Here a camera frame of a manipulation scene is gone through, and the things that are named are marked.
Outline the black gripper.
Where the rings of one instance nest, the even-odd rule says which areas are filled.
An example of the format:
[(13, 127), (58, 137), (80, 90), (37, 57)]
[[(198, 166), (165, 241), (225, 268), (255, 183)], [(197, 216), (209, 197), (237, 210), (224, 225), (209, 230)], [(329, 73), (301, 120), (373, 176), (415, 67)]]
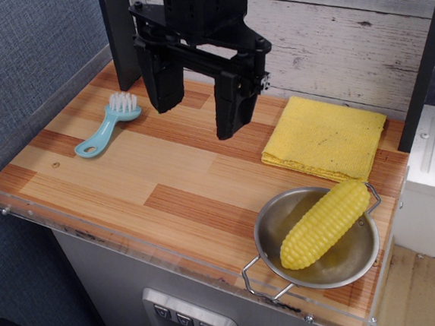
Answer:
[(216, 136), (232, 138), (252, 120), (258, 93), (270, 85), (268, 40), (249, 28), (247, 0), (135, 2), (134, 47), (147, 95), (160, 114), (184, 97), (184, 70), (215, 79)]

